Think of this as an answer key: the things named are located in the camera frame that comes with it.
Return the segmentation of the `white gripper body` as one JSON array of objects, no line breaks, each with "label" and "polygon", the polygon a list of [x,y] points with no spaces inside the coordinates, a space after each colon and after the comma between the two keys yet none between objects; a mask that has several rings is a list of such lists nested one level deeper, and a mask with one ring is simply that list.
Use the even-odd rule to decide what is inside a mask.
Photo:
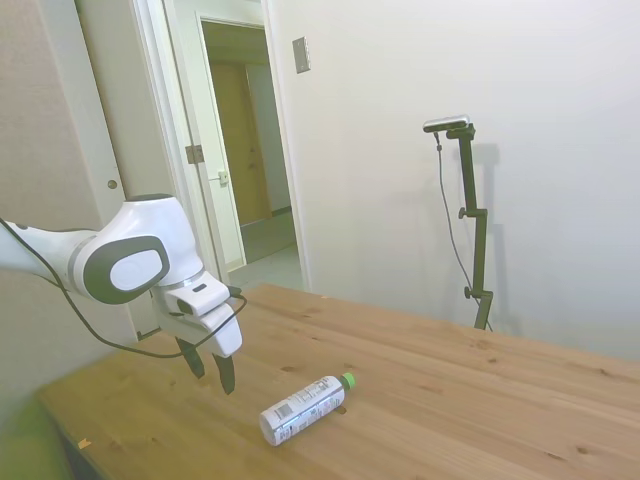
[{"label": "white gripper body", "polygon": [[166,333],[192,344],[207,337],[202,347],[223,357],[241,347],[229,289],[208,272],[174,285],[155,286],[151,294],[158,324]]}]

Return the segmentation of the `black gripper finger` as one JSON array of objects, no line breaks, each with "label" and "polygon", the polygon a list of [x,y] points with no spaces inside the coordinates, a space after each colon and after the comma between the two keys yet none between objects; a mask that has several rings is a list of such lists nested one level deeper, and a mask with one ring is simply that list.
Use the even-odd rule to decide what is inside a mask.
[{"label": "black gripper finger", "polygon": [[232,356],[212,355],[219,373],[219,379],[226,395],[234,392],[236,386],[235,367]]},{"label": "black gripper finger", "polygon": [[175,340],[190,371],[197,379],[202,378],[205,375],[205,367],[196,347],[179,337],[176,337]]}]

